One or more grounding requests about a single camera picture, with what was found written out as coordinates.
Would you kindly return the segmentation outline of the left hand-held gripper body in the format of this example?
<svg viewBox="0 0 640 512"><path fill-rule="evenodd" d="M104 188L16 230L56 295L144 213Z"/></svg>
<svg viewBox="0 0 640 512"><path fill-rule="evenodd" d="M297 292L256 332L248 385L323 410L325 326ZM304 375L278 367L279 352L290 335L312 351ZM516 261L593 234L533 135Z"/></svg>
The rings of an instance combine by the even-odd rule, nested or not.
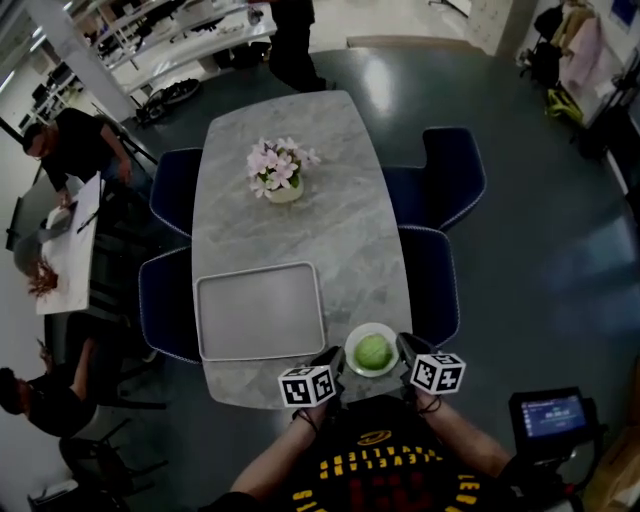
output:
<svg viewBox="0 0 640 512"><path fill-rule="evenodd" d="M344 392L328 365L286 370L278 377L278 386L283 406L295 410L315 408Z"/></svg>

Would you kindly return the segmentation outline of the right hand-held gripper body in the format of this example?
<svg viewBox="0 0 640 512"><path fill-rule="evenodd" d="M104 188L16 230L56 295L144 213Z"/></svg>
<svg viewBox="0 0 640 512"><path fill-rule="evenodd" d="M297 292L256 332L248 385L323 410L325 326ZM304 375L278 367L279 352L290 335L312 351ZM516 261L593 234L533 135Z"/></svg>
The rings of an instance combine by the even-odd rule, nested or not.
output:
<svg viewBox="0 0 640 512"><path fill-rule="evenodd" d="M459 392L466 363L456 354L419 354L408 375L408 384L433 396Z"/></svg>

